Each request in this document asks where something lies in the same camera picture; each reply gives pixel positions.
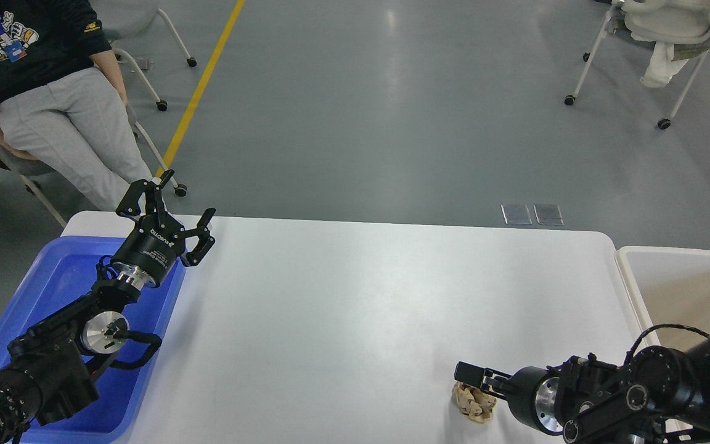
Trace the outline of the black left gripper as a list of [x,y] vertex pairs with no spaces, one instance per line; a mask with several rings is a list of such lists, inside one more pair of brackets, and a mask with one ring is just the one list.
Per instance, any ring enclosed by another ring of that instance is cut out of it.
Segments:
[[[213,247],[209,223],[216,208],[207,208],[192,229],[186,229],[167,211],[161,192],[174,177],[166,170],[158,178],[132,182],[116,206],[115,213],[136,222],[130,235],[111,258],[111,267],[118,280],[136,289],[160,287],[176,258],[181,254],[185,267],[199,265]],[[183,239],[197,238],[192,250],[185,251]]]

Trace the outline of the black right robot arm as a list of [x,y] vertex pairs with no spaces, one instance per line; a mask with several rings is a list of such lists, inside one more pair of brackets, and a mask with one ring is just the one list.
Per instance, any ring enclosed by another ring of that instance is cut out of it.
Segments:
[[567,443],[710,442],[709,334],[685,352],[636,341],[620,366],[589,354],[510,376],[459,362],[454,379]]

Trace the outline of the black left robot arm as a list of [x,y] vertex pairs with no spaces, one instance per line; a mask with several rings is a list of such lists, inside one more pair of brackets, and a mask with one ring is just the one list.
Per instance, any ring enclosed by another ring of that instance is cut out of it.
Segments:
[[90,292],[57,310],[8,344],[0,369],[0,443],[17,443],[31,421],[64,421],[99,398],[97,380],[110,368],[145,366],[161,347],[153,332],[131,328],[123,315],[142,290],[156,289],[177,260],[199,265],[213,247],[208,208],[186,229],[168,213],[161,192],[174,172],[133,182],[116,214],[134,228],[121,247],[96,265]]

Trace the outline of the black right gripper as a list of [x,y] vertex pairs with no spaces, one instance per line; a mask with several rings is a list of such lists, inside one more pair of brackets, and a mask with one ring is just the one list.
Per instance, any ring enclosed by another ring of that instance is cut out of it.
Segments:
[[549,370],[525,366],[513,376],[491,368],[459,361],[454,380],[496,398],[505,398],[512,415],[524,425],[546,435],[563,433],[555,414],[560,377]]

